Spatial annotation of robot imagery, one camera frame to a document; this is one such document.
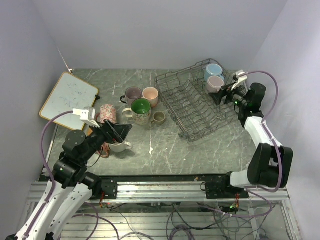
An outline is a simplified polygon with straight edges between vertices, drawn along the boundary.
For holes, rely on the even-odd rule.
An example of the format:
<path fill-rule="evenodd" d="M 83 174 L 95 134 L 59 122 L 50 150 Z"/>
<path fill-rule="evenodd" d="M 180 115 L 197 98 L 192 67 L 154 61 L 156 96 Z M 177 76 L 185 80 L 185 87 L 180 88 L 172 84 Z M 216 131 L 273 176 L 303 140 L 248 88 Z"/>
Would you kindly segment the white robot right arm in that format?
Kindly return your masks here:
<path fill-rule="evenodd" d="M 260 110 L 267 88 L 263 84 L 253 83 L 246 94 L 231 88 L 229 84 L 208 95 L 217 106 L 225 98 L 225 104 L 232 103 L 238 108 L 238 120 L 249 133 L 256 150 L 248 169 L 231 172 L 229 181 L 221 184 L 221 194 L 231 198 L 238 192 L 238 188 L 258 186 L 264 190 L 269 188 L 270 192 L 284 188 L 289 179 L 294 152 L 274 137 Z"/>

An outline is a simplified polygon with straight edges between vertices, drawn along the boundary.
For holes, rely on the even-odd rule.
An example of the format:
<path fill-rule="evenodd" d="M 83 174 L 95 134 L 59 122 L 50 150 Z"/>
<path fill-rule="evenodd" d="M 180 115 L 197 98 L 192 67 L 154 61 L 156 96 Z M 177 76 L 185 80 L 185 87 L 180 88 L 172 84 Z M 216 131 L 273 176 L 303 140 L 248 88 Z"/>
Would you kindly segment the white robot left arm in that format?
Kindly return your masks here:
<path fill-rule="evenodd" d="M 102 180 L 88 171 L 89 159 L 104 143 L 123 143 L 131 124 L 116 124 L 108 120 L 91 127 L 91 134 L 82 130 L 69 132 L 63 152 L 50 171 L 47 187 L 28 221 L 8 240 L 56 240 L 63 228 L 90 198 L 102 193 Z"/>

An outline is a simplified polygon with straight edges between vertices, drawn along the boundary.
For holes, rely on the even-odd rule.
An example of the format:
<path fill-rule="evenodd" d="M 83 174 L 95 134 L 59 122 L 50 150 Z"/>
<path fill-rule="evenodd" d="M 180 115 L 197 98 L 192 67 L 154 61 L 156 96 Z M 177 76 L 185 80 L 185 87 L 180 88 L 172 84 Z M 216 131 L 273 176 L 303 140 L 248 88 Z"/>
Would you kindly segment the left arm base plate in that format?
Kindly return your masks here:
<path fill-rule="evenodd" d="M 115 180 L 105 178 L 93 184 L 90 200 L 115 200 L 118 194 L 118 184 Z"/>

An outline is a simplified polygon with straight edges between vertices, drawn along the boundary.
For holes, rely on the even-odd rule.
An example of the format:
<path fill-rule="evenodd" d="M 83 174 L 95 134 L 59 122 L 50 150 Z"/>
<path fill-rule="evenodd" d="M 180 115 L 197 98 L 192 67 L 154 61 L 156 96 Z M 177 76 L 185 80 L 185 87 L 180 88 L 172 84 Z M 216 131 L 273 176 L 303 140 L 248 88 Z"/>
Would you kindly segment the cream white speckled mug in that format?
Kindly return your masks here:
<path fill-rule="evenodd" d="M 110 150 L 115 153 L 121 153 L 125 150 L 132 150 L 133 149 L 133 145 L 128 141 L 124 141 L 122 143 L 109 144 L 108 146 L 109 146 Z"/>

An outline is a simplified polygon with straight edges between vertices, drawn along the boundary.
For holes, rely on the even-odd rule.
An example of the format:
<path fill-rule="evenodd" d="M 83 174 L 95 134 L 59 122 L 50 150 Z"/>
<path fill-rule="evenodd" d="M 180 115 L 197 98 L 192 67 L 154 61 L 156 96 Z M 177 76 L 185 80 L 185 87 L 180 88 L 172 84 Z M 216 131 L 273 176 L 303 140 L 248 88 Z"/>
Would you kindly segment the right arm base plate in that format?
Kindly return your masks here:
<path fill-rule="evenodd" d="M 200 185 L 208 200 L 213 199 L 248 199 L 249 193 L 243 188 L 234 187 L 229 180 L 208 181 Z"/>

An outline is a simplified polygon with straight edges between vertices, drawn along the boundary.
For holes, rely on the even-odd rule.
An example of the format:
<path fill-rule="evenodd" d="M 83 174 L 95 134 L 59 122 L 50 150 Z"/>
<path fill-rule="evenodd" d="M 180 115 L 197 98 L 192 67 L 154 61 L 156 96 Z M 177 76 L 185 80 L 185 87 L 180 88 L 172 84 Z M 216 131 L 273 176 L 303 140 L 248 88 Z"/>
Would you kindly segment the green inside floral mug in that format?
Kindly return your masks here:
<path fill-rule="evenodd" d="M 147 125 L 151 118 L 151 104 L 145 98 L 139 98 L 132 102 L 130 108 L 125 108 L 122 115 L 131 118 L 137 125 Z"/>

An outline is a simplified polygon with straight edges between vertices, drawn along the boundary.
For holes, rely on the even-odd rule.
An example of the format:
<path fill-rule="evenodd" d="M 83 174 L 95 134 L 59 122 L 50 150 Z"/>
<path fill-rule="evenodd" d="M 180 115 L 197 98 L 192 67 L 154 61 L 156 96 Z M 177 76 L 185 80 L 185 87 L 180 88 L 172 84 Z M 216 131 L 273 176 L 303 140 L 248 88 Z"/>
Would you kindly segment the lavender mug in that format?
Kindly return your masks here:
<path fill-rule="evenodd" d="M 224 80 L 219 76 L 210 76 L 207 79 L 206 90 L 208 93 L 218 93 L 225 85 Z"/>

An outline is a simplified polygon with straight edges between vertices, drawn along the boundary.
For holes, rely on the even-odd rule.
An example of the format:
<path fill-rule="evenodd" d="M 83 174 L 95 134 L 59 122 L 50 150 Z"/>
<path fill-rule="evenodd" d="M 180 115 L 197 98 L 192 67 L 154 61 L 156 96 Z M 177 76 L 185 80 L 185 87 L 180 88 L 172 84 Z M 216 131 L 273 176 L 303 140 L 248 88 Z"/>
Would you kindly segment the light blue mug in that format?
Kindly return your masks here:
<path fill-rule="evenodd" d="M 208 81 L 209 77 L 217 76 L 224 79 L 223 68 L 215 63 L 208 64 L 204 70 L 204 80 Z"/>

